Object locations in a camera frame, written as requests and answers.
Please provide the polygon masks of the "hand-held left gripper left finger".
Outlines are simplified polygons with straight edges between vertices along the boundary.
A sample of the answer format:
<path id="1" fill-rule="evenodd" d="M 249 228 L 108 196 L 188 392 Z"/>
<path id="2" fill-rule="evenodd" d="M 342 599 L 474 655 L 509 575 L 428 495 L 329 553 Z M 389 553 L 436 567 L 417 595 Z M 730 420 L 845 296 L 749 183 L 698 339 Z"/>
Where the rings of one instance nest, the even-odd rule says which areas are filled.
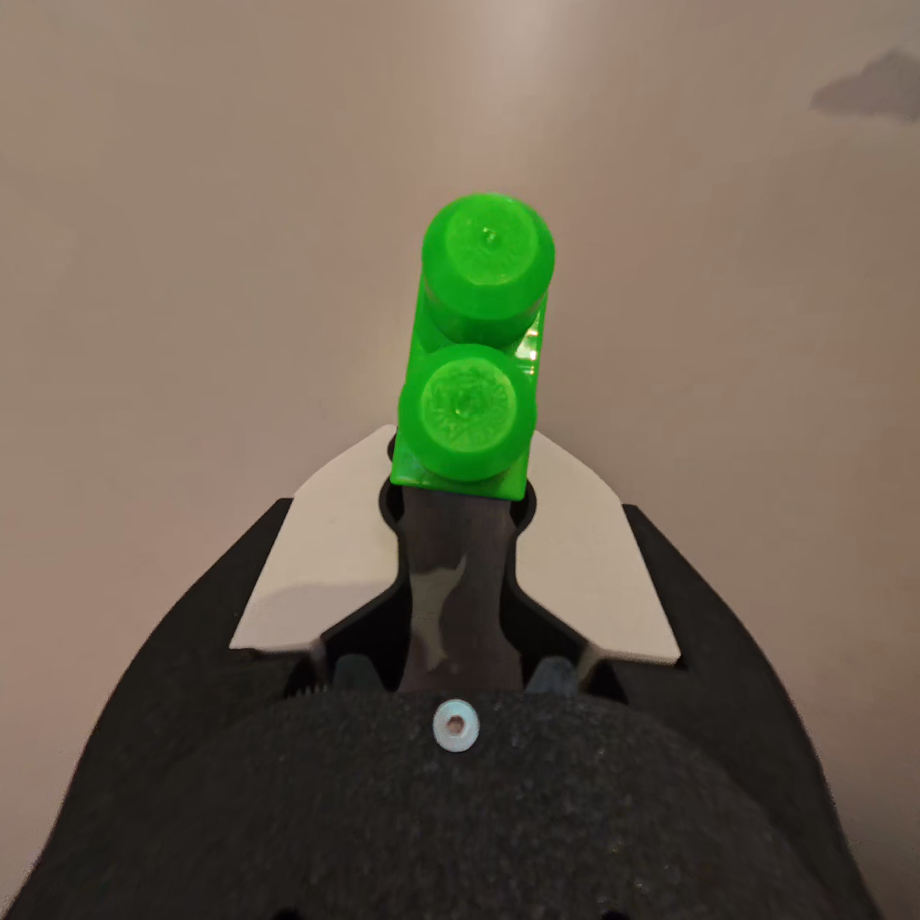
<path id="1" fill-rule="evenodd" d="M 322 650 L 400 681 L 400 558 L 381 495 L 396 428 L 385 424 L 296 490 L 229 641 L 262 654 Z"/>

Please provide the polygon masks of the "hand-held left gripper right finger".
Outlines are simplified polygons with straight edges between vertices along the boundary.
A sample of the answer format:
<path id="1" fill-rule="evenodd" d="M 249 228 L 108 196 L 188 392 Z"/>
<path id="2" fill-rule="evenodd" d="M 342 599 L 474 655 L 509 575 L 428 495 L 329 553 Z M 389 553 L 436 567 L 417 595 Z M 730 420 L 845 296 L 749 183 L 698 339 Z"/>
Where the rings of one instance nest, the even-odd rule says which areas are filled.
<path id="1" fill-rule="evenodd" d="M 565 657 L 587 679 L 601 661 L 671 668 L 680 649 L 615 491 L 589 466 L 535 433 L 512 588 L 535 606 L 535 658 Z"/>

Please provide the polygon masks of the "green two-stud block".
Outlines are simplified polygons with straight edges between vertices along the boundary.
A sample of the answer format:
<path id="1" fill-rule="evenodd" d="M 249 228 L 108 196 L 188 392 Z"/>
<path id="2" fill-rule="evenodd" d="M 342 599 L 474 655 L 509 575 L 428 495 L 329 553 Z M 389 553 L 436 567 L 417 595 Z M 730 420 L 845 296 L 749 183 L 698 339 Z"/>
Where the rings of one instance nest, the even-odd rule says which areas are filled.
<path id="1" fill-rule="evenodd" d="M 556 247 L 529 204 L 445 205 L 425 232 L 390 480 L 522 500 Z"/>

